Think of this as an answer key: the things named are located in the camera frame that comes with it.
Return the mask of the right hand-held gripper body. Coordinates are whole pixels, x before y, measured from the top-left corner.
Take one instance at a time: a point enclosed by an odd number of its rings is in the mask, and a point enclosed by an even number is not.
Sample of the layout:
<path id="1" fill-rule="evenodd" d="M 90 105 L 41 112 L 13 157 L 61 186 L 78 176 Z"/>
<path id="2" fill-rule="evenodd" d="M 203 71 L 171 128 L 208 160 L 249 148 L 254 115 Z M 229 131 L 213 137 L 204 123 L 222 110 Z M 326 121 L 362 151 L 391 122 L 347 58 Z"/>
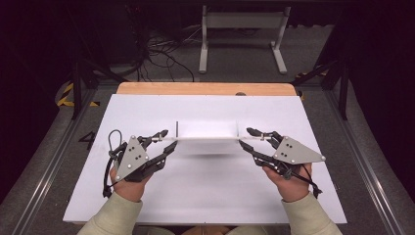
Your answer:
<path id="1" fill-rule="evenodd" d="M 325 162 L 326 157 L 303 145 L 298 140 L 281 136 L 277 132 L 261 133 L 261 140 L 266 140 L 275 149 L 271 156 L 259 155 L 259 164 L 266 165 L 286 180 L 292 176 L 300 180 L 300 168 L 305 164 Z"/>

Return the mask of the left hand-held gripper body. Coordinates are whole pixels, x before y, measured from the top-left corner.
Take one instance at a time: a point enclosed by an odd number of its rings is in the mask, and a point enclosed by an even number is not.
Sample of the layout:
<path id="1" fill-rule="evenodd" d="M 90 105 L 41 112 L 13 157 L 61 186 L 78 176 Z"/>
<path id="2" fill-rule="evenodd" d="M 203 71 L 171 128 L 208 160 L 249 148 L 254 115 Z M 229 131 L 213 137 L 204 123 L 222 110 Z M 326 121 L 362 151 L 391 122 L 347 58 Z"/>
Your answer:
<path id="1" fill-rule="evenodd" d="M 157 157 L 150 158 L 147 147 L 153 142 L 151 137 L 131 136 L 114 150 L 109 151 L 115 164 L 115 181 L 141 182 L 165 166 L 166 150 Z"/>

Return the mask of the clear acrylic frame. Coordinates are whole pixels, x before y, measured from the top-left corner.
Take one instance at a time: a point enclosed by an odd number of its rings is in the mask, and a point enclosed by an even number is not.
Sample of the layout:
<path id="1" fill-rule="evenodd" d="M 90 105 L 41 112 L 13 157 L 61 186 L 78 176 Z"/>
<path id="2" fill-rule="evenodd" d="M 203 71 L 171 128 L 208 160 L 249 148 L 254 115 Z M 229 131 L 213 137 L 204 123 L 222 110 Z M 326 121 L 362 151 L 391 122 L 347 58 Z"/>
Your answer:
<path id="1" fill-rule="evenodd" d="M 262 141 L 247 132 L 243 122 L 235 120 L 177 121 L 162 142 L 177 141 L 175 152 L 185 155 L 227 155 L 242 151 L 239 140 L 254 145 Z"/>

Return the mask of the person's left hand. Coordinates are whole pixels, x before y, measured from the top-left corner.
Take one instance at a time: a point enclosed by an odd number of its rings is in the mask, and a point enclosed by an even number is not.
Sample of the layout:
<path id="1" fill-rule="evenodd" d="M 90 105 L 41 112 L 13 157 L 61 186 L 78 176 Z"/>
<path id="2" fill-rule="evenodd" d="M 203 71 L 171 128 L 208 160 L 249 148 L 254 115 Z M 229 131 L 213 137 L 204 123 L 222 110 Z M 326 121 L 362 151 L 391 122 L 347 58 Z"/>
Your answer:
<path id="1" fill-rule="evenodd" d="M 110 178 L 113 183 L 114 191 L 121 196 L 121 198 L 138 203 L 144 195 L 145 186 L 151 179 L 151 176 L 146 177 L 140 182 L 129 182 L 125 180 L 115 181 L 116 170 L 113 167 L 110 170 Z"/>

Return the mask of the person's right hand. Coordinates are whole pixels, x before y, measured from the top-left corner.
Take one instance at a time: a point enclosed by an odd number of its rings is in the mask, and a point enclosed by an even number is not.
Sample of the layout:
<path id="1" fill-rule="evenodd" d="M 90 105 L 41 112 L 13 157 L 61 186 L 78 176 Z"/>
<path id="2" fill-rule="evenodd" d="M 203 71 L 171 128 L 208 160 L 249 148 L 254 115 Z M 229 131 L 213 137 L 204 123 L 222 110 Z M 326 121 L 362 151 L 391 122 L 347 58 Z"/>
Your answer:
<path id="1" fill-rule="evenodd" d="M 296 177 L 291 177 L 287 180 L 267 166 L 264 166 L 262 169 L 267 177 L 277 186 L 284 202 L 296 202 L 309 194 L 309 184 L 307 182 Z"/>

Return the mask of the white board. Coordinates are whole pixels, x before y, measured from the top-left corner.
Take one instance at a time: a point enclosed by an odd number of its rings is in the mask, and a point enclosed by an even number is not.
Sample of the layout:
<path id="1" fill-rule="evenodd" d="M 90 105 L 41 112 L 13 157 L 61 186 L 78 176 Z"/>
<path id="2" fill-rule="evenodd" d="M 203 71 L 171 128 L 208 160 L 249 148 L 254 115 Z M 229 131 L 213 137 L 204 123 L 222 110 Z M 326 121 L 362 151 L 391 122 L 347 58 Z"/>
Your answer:
<path id="1" fill-rule="evenodd" d="M 115 94 L 64 215 L 84 222 L 105 203 L 109 150 L 132 135 L 152 136 L 182 120 L 235 120 L 277 131 L 319 148 L 298 96 L 168 96 Z M 281 197 L 243 149 L 237 154 L 185 155 L 175 151 L 146 186 L 141 224 L 278 224 L 287 222 Z"/>

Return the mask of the wooden table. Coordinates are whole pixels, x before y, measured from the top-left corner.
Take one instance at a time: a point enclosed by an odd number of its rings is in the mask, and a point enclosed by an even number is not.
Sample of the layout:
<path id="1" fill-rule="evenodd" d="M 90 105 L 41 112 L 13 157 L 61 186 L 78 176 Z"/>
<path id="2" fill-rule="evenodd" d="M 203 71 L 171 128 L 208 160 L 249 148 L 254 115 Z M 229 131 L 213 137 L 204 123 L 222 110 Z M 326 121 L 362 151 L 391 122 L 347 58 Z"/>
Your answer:
<path id="1" fill-rule="evenodd" d="M 296 96 L 290 83 L 123 82 L 117 94 Z"/>

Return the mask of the black metal stand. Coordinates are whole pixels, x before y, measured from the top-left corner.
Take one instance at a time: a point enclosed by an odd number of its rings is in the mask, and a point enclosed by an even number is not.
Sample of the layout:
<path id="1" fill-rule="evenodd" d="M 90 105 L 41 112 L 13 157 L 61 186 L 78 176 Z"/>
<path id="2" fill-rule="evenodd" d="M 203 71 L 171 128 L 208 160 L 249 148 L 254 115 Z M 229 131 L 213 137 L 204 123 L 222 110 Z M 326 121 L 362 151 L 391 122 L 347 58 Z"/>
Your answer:
<path id="1" fill-rule="evenodd" d="M 104 77 L 118 83 L 125 78 L 111 71 L 104 53 L 104 47 L 97 32 L 90 11 L 85 7 L 65 5 L 68 14 L 68 47 L 72 63 L 72 82 L 74 95 L 74 112 L 72 118 L 77 118 L 85 107 L 82 99 L 82 85 L 87 90 L 96 89 L 99 85 L 100 72 Z"/>
<path id="2" fill-rule="evenodd" d="M 330 33 L 323 49 L 313 67 L 313 69 L 319 67 L 325 67 L 328 70 L 325 71 L 323 80 L 320 86 L 323 90 L 333 90 L 337 84 L 340 84 L 339 91 L 339 111 L 344 120 L 347 120 L 346 116 L 346 101 L 348 91 L 348 67 L 346 64 L 347 48 L 347 25 L 343 20 L 338 20 L 332 32 Z M 303 77 L 300 79 L 294 79 L 291 84 L 293 86 L 299 86 L 313 77 Z"/>

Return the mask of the yellow black hazard tape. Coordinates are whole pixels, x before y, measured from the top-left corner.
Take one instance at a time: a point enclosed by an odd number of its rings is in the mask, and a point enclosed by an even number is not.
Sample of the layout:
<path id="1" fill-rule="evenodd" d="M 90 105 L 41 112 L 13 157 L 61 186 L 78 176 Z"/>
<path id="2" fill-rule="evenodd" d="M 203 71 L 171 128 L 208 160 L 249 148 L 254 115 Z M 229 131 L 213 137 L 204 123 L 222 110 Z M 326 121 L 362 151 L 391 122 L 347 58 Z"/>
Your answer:
<path id="1" fill-rule="evenodd" d="M 319 68 L 316 68 L 316 69 L 314 69 L 314 70 L 311 70 L 311 71 L 309 71 L 309 72 L 300 72 L 300 73 L 298 73 L 297 75 L 296 75 L 296 79 L 300 79 L 300 78 L 303 78 L 303 77 L 314 77 L 314 76 L 316 76 L 316 75 L 320 75 L 320 74 L 323 74 L 325 71 L 327 71 L 328 69 L 327 68 L 325 68 L 325 67 L 319 67 Z"/>
<path id="2" fill-rule="evenodd" d="M 63 94 L 61 95 L 61 98 L 58 100 L 57 105 L 59 107 L 65 106 L 65 107 L 73 107 L 74 102 L 68 100 L 68 96 L 73 89 L 73 83 L 70 82 L 67 87 L 64 89 Z"/>

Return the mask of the grey metal stand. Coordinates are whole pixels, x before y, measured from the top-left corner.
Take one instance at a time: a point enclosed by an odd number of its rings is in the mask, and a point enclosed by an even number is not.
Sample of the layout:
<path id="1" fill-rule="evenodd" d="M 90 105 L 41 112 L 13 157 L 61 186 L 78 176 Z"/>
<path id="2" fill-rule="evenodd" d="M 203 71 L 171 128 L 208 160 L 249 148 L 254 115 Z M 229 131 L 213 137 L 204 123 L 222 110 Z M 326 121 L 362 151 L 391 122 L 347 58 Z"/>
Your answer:
<path id="1" fill-rule="evenodd" d="M 285 33 L 291 8 L 286 7 L 281 11 L 260 12 L 210 12 L 207 6 L 203 6 L 202 12 L 202 47 L 200 54 L 199 73 L 208 71 L 208 30 L 210 28 L 254 28 L 275 29 L 277 36 L 270 42 L 276 65 L 281 74 L 286 74 L 287 68 L 282 57 L 280 46 Z"/>

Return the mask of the aluminium floor rail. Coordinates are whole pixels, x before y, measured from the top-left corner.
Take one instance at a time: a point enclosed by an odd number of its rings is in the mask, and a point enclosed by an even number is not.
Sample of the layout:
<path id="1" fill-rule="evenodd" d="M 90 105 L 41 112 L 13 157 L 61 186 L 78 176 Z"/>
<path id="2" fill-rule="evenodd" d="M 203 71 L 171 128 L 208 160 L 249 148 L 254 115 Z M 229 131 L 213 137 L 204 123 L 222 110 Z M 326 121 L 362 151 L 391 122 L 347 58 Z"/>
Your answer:
<path id="1" fill-rule="evenodd" d="M 55 180 L 63 158 L 69 149 L 69 144 L 74 136 L 74 133 L 79 127 L 81 119 L 86 113 L 86 110 L 94 98 L 95 93 L 95 89 L 87 89 L 84 92 L 84 98 L 81 100 L 81 107 L 78 111 L 78 115 L 75 119 L 69 120 L 67 128 L 60 138 L 58 146 L 56 147 L 51 160 L 48 162 L 46 169 L 42 172 L 41 177 L 36 183 L 35 190 L 32 193 L 17 225 L 15 226 L 12 235 L 25 235 L 28 228 L 31 226 L 43 201 L 46 198 L 46 195 L 49 192 L 51 185 L 53 184 L 53 181 Z"/>
<path id="2" fill-rule="evenodd" d="M 340 111 L 339 104 L 335 94 L 332 91 L 326 91 L 325 97 L 331 110 L 334 112 L 348 145 L 352 150 L 353 160 L 362 177 L 362 180 L 368 190 L 371 200 L 376 207 L 378 214 L 389 235 L 406 235 L 403 227 L 398 221 L 392 205 L 379 181 L 373 167 L 370 165 L 365 154 L 361 151 L 360 145 L 351 129 L 347 120 L 344 120 Z"/>

